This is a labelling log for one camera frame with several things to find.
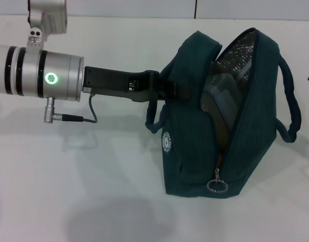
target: teal bag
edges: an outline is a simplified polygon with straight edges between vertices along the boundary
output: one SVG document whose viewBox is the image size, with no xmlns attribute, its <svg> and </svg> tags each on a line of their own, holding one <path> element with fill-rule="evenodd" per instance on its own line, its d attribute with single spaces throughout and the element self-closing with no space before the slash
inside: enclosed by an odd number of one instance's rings
<svg viewBox="0 0 309 242">
<path fill-rule="evenodd" d="M 162 128 L 167 194 L 236 196 L 272 145 L 276 130 L 285 142 L 296 140 L 301 113 L 294 96 L 291 71 L 277 43 L 252 28 L 236 38 L 217 58 L 221 48 L 200 32 L 190 36 L 161 72 L 161 78 L 188 88 L 191 99 L 167 100 L 156 124 L 157 102 L 149 103 L 145 125 L 152 133 Z M 289 130 L 276 118 L 278 66 L 291 114 Z M 239 90 L 219 92 L 217 86 L 211 85 L 216 82 L 215 77 L 222 77 L 220 83 L 232 88 L 227 83 L 232 82 L 233 77 L 238 79 L 241 72 L 241 81 L 237 82 Z M 204 95 L 207 88 L 211 96 Z M 203 108 L 204 97 L 211 101 L 205 106 L 210 111 Z M 234 100 L 235 108 L 231 110 L 230 105 L 225 105 L 226 100 Z"/>
</svg>

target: tabletop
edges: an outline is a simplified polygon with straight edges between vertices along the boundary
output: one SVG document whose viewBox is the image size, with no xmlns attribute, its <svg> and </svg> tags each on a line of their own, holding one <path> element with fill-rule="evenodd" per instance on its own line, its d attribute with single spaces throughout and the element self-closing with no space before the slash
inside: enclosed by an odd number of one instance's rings
<svg viewBox="0 0 309 242">
<path fill-rule="evenodd" d="M 0 44 L 26 46 L 26 18 L 0 16 Z M 165 194 L 147 103 L 95 96 L 97 124 L 51 125 L 46 100 L 0 94 L 0 241 L 309 241 L 309 22 L 69 17 L 68 33 L 45 49 L 84 56 L 86 66 L 161 71 L 197 30 L 226 47 L 250 27 L 279 44 L 302 126 L 294 144 L 278 135 L 239 196 Z M 280 73 L 277 118 L 289 126 L 283 89 Z M 55 107 L 91 117 L 87 94 Z"/>
</svg>

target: bag strap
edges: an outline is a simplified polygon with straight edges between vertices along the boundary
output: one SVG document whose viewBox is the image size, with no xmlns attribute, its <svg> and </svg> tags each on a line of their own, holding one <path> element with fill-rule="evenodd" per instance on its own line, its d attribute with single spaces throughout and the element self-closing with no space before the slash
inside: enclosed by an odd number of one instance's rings
<svg viewBox="0 0 309 242">
<path fill-rule="evenodd" d="M 280 133 L 280 136 L 286 143 L 293 143 L 297 138 L 297 132 L 300 130 L 301 126 L 301 113 L 294 95 L 294 81 L 292 73 L 287 62 L 282 56 L 280 56 L 279 67 L 282 72 L 285 86 L 286 99 L 289 105 L 291 124 L 289 130 L 280 122 L 276 120 L 276 129 Z"/>
<path fill-rule="evenodd" d="M 167 109 L 166 105 L 164 105 L 161 112 L 160 112 L 159 121 L 154 124 L 156 112 L 157 112 L 157 101 L 150 101 L 148 109 L 146 111 L 145 126 L 153 134 L 157 133 L 158 130 L 161 129 L 165 125 L 166 119 L 167 119 L 167 116 L 168 116 L 168 109 Z"/>
</svg>

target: white wall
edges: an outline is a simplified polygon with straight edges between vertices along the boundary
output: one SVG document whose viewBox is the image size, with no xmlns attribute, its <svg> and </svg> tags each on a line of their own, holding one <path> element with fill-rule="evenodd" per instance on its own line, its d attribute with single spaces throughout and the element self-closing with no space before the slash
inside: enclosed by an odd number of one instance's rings
<svg viewBox="0 0 309 242">
<path fill-rule="evenodd" d="M 70 16 L 194 18 L 195 0 L 67 0 Z M 27 0 L 0 0 L 0 14 L 27 15 Z"/>
<path fill-rule="evenodd" d="M 309 20 L 309 0 L 198 0 L 196 17 Z"/>
</svg>

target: black stripe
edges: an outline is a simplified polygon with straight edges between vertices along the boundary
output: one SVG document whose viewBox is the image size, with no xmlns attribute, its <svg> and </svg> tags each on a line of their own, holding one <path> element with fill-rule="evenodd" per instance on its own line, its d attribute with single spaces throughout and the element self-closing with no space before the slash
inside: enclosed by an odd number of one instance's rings
<svg viewBox="0 0 309 242">
<path fill-rule="evenodd" d="M 43 98 L 44 64 L 45 64 L 45 58 L 47 57 L 47 53 L 48 53 L 48 51 L 43 50 L 41 52 L 40 60 L 39 60 L 37 92 L 38 92 L 38 97 L 40 97 L 40 98 Z"/>
<path fill-rule="evenodd" d="M 19 96 L 23 96 L 22 92 L 22 66 L 23 59 L 25 55 L 25 47 L 22 47 L 19 51 L 18 62 L 17 62 L 17 72 L 16 72 L 16 83 L 15 86 L 17 88 L 17 93 Z"/>
<path fill-rule="evenodd" d="M 11 46 L 7 55 L 7 60 L 5 62 L 5 70 L 4 70 L 4 83 L 5 83 L 5 91 L 8 94 L 12 95 L 11 90 L 11 64 L 14 50 L 16 49 L 15 46 Z"/>
<path fill-rule="evenodd" d="M 197 14 L 197 0 L 195 2 L 195 14 L 194 14 L 194 18 L 196 18 L 196 14 Z"/>
</svg>

